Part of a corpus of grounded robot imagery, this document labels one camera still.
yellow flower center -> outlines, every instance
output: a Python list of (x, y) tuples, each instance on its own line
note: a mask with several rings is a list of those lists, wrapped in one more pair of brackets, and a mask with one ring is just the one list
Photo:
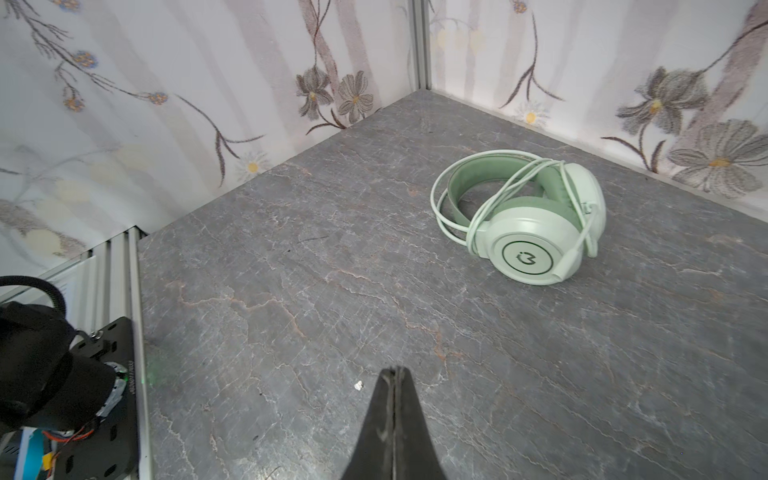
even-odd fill
[(727, 167), (728, 165), (730, 165), (730, 160), (725, 157), (718, 157), (710, 162), (710, 167)]
[(650, 114), (655, 115), (659, 110), (661, 110), (661, 100), (654, 100), (652, 104), (650, 104)]

tabletop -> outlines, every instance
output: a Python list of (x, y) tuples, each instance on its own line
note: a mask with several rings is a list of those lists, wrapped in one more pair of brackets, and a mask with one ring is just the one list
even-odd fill
[[(440, 232), (434, 179), (499, 148), (600, 181), (600, 254), (569, 280), (517, 283)], [(139, 251), (157, 480), (337, 479), (394, 365), (453, 480), (768, 478), (768, 225), (439, 94)]]

green headband padding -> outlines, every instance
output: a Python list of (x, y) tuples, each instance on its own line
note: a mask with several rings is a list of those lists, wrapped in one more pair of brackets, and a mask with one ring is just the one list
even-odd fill
[[(531, 161), (515, 154), (489, 154), (478, 157), (457, 168), (448, 181), (449, 211), (453, 220), (464, 227), (469, 226), (469, 219), (458, 209), (458, 200), (467, 193), (467, 190), (477, 184), (487, 181), (507, 181)], [(571, 222), (577, 230), (581, 231), (581, 223), (574, 209), (568, 191), (565, 190), (562, 176), (556, 167), (546, 167), (533, 179), (537, 194), (541, 190), (547, 194), (542, 197), (516, 197), (505, 201), (495, 208), (493, 214), (513, 207), (537, 207), (549, 210), (553, 214), (560, 215)], [(576, 195), (576, 188), (571, 181), (571, 189)]]

floral wallpaper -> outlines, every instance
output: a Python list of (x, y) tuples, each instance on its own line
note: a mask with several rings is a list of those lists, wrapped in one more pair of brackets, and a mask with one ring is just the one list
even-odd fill
[(768, 218), (768, 0), (429, 0), (434, 88)]
[(152, 232), (413, 91), (408, 0), (2, 0), (0, 274)]

headphones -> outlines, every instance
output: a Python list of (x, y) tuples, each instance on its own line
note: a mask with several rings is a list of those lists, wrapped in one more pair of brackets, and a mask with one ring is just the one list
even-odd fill
[[(435, 203), (435, 191), (450, 174)], [(506, 183), (468, 219), (458, 201), (470, 188), (488, 181)], [(533, 197), (515, 197), (528, 182)], [(447, 210), (453, 221), (440, 213)], [(577, 164), (566, 164), (517, 150), (470, 155), (446, 168), (429, 196), (440, 230), (471, 255), (489, 258), (504, 275), (531, 285), (551, 285), (573, 275), (587, 255), (598, 255), (605, 230), (605, 199), (598, 179)], [(447, 227), (467, 234), (466, 240)]]

